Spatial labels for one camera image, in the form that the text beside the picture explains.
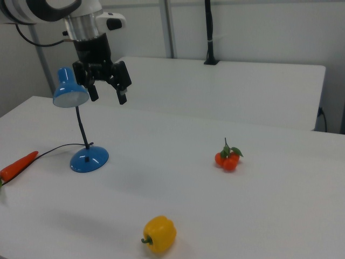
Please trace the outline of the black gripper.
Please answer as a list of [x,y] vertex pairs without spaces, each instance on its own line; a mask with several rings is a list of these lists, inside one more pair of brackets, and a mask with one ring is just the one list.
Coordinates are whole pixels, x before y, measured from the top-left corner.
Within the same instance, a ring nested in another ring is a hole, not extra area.
[[79,60],[72,64],[77,84],[88,90],[92,102],[99,99],[95,80],[106,81],[115,90],[119,104],[127,102],[127,87],[132,84],[124,61],[111,61],[111,50],[105,33],[90,40],[74,41]]

